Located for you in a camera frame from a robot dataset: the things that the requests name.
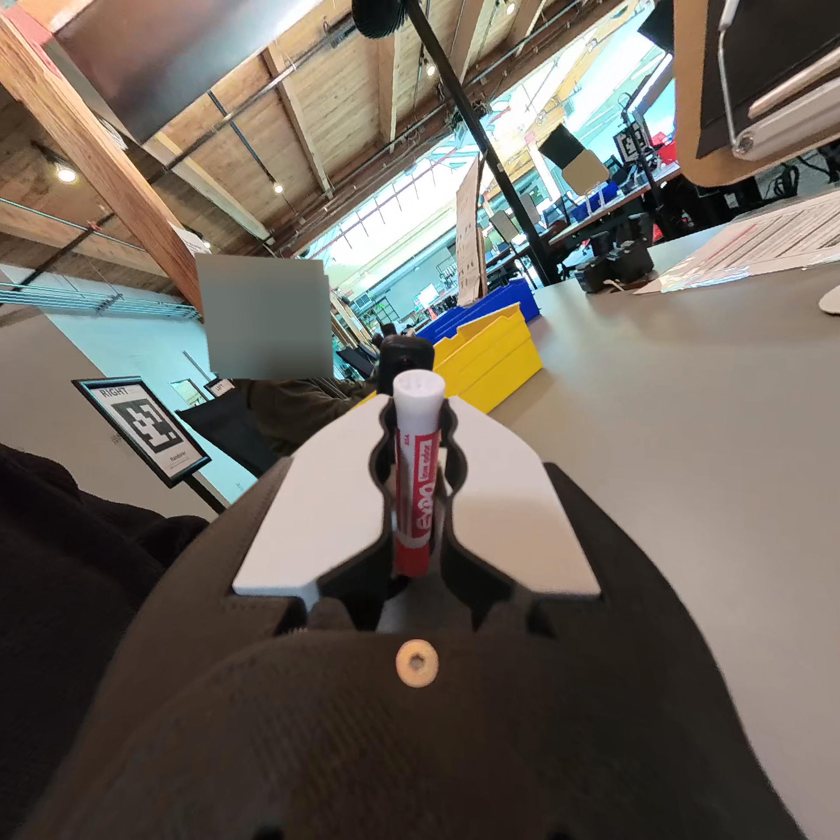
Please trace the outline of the black battery charger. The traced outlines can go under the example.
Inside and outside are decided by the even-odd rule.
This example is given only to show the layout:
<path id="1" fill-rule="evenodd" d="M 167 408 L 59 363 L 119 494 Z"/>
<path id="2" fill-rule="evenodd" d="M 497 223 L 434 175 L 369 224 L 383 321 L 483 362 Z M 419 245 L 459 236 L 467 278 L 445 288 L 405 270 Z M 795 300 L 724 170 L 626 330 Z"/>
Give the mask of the black battery charger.
<path id="1" fill-rule="evenodd" d="M 627 240 L 605 255 L 605 276 L 622 284 L 643 280 L 654 271 L 654 261 L 643 240 Z"/>
<path id="2" fill-rule="evenodd" d="M 574 278 L 586 295 L 595 295 L 606 287 L 623 287 L 617 252 L 597 255 L 574 268 Z"/>

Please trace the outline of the blue plastic bin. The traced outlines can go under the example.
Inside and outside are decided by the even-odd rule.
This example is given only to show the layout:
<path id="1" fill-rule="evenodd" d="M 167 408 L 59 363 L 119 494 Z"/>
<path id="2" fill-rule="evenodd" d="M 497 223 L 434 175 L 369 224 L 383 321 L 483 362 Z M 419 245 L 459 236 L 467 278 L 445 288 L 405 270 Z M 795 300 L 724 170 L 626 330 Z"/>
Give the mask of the blue plastic bin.
<path id="1" fill-rule="evenodd" d="M 510 280 L 506 286 L 495 289 L 470 307 L 455 306 L 420 329 L 416 336 L 432 344 L 436 344 L 442 339 L 452 339 L 459 326 L 515 304 L 519 305 L 525 322 L 530 322 L 540 315 L 540 309 L 534 299 L 529 280 Z"/>

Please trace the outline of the yellow plastic bin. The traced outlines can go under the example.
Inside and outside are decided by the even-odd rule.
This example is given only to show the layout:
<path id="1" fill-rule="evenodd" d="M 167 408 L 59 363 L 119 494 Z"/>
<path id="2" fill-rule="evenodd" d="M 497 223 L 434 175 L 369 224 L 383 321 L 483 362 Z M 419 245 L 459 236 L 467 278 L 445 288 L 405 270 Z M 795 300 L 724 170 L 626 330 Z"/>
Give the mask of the yellow plastic bin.
<path id="1" fill-rule="evenodd" d="M 453 338 L 434 343 L 435 373 L 445 396 L 488 414 L 543 368 L 516 302 L 460 325 Z"/>

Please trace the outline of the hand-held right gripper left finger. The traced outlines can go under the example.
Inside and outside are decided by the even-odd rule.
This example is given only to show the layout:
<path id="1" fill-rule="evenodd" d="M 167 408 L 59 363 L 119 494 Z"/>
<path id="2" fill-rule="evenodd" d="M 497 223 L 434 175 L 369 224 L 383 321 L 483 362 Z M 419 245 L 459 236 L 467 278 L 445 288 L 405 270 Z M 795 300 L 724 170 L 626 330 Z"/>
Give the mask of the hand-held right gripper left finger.
<path id="1" fill-rule="evenodd" d="M 235 594 L 296 596 L 311 607 L 320 597 L 319 580 L 382 536 L 385 499 L 371 456 L 390 401 L 373 395 L 291 457 L 234 578 Z"/>

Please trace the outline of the black pole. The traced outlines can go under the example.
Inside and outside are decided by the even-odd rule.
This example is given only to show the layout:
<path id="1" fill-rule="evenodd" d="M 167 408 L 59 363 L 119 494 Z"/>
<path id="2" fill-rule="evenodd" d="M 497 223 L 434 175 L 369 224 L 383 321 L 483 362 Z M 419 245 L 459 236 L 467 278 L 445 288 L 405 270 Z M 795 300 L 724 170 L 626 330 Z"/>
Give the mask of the black pole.
<path id="1" fill-rule="evenodd" d="M 443 47 L 438 42 L 432 26 L 419 2 L 403 1 L 402 6 L 411 20 L 423 47 L 435 64 L 437 73 L 443 81 L 449 96 L 453 99 L 469 133 L 476 142 L 479 152 L 483 154 L 485 162 L 494 175 L 510 209 L 519 221 L 521 231 L 526 235 L 528 244 L 530 245 L 532 264 L 535 266 L 542 284 L 545 286 L 550 285 L 553 280 L 558 278 L 557 266 L 549 256 L 534 223 L 527 214 L 520 195 L 512 184 L 495 148 L 492 146 L 487 132 L 480 122 L 480 117 L 474 110 L 459 80 L 458 74 L 450 64 Z"/>

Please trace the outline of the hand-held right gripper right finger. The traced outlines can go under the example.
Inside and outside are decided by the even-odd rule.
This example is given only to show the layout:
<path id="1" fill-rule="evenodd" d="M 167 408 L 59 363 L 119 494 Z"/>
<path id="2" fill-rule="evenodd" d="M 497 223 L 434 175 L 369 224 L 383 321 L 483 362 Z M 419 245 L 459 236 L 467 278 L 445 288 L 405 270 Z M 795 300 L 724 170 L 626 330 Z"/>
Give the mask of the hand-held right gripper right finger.
<path id="1" fill-rule="evenodd" d="M 599 597 L 547 466 L 460 397 L 440 414 L 449 488 L 439 570 L 456 597 Z"/>

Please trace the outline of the red white marker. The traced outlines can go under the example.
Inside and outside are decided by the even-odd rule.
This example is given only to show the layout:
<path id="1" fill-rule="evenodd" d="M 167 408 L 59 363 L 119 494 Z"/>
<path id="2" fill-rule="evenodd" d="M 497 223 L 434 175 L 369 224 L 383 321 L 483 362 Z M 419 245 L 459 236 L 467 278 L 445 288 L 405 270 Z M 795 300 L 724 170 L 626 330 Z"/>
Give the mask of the red white marker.
<path id="1" fill-rule="evenodd" d="M 414 579 L 428 571 L 438 474 L 445 381 L 426 370 L 400 373 L 395 408 L 395 572 Z"/>

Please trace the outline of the black chair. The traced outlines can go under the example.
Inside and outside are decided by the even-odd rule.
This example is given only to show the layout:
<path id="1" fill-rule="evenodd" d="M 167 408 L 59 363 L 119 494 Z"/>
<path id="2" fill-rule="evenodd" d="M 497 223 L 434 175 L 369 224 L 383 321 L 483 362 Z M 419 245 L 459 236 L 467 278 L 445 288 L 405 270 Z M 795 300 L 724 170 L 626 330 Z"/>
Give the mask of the black chair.
<path id="1" fill-rule="evenodd" d="M 279 459 L 259 432 L 244 396 L 236 389 L 176 411 L 175 415 L 256 478 L 267 473 Z"/>

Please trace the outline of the person's black sweater torso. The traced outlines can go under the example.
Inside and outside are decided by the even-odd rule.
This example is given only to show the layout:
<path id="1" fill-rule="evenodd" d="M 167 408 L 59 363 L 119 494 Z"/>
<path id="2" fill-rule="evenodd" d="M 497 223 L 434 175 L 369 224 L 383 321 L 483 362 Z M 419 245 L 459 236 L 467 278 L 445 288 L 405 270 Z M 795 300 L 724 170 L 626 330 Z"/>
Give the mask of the person's black sweater torso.
<path id="1" fill-rule="evenodd" d="M 2 838 L 45 791 L 140 607 L 207 526 L 101 499 L 2 445 Z"/>

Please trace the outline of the wooden instruction board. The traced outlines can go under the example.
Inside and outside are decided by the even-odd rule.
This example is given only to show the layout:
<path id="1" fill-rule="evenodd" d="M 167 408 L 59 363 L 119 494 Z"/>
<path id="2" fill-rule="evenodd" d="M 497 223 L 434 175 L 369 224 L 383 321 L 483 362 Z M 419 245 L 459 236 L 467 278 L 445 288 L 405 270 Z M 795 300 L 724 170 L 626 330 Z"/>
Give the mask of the wooden instruction board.
<path id="1" fill-rule="evenodd" d="M 478 154 L 455 197 L 457 304 L 461 308 L 471 308 L 487 294 L 484 235 L 477 217 L 483 169 L 484 160 Z"/>

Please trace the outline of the printed paper sheet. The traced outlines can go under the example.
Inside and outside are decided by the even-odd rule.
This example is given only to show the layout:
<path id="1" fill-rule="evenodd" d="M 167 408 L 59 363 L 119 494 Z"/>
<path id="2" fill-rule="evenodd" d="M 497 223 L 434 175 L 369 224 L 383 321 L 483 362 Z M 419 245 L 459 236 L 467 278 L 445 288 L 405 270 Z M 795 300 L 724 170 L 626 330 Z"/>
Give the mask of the printed paper sheet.
<path id="1" fill-rule="evenodd" d="M 667 293 L 837 263 L 838 190 L 731 223 L 636 295 Z"/>

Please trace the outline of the black and beige board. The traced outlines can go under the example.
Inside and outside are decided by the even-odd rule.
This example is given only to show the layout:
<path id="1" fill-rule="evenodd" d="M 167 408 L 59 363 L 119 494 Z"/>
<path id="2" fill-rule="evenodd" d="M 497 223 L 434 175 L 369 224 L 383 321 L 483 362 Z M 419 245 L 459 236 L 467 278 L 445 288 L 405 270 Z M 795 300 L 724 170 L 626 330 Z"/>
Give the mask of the black and beige board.
<path id="1" fill-rule="evenodd" d="M 560 169 L 564 181 L 578 196 L 598 191 L 610 180 L 605 164 L 584 147 L 563 122 L 541 142 L 538 150 L 543 158 Z"/>

